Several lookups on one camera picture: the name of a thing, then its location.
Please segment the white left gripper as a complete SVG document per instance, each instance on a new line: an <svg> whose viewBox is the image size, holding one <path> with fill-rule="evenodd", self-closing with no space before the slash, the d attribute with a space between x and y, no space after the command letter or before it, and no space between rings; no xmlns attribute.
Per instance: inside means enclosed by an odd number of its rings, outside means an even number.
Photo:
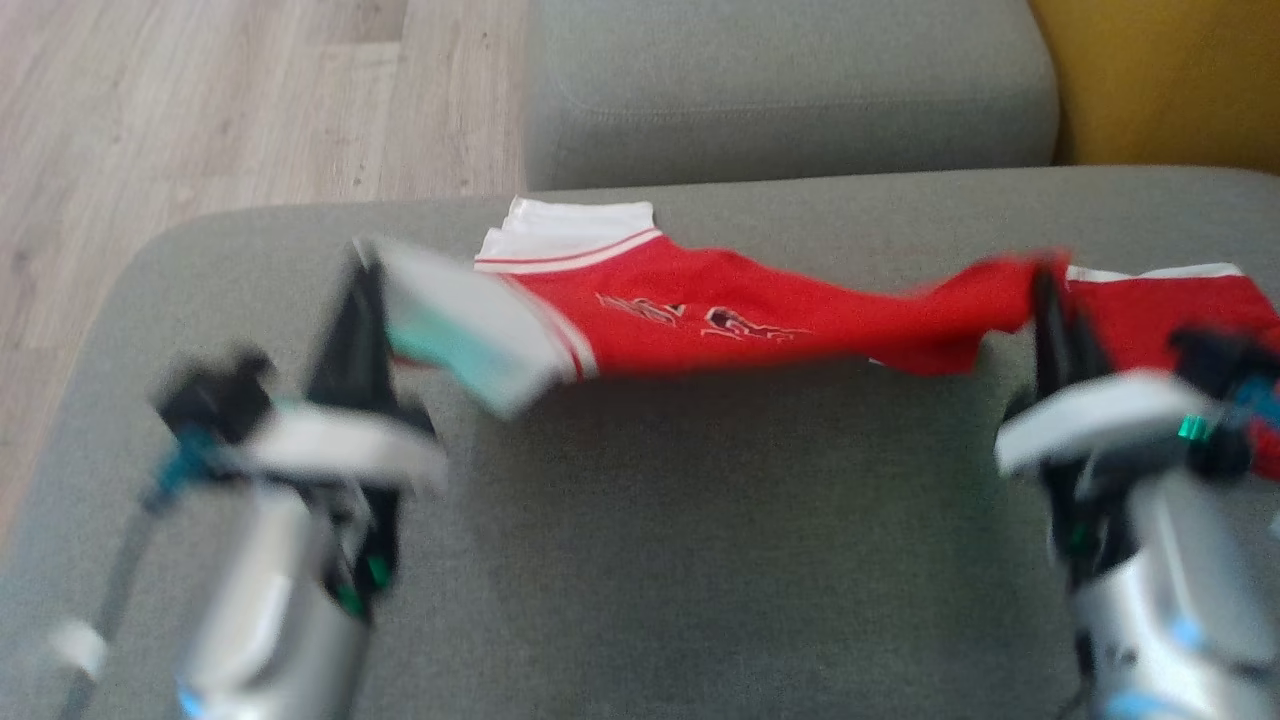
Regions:
<svg viewBox="0 0 1280 720"><path fill-rule="evenodd" d="M444 493L448 459L430 430L380 413L317 404L393 407L396 383L383 265L351 256L323 333L305 398L271 407L238 445L243 468L289 479Z"/></svg>

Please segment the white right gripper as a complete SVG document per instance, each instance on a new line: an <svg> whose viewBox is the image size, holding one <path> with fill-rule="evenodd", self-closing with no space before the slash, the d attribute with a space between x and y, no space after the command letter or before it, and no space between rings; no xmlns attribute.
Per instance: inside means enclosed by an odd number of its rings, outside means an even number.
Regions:
<svg viewBox="0 0 1280 720"><path fill-rule="evenodd" d="M995 468L1044 492L1068 591L1215 591L1213 401L1161 372L1114 366L1050 265L1033 274L1036 396L1006 416Z"/></svg>

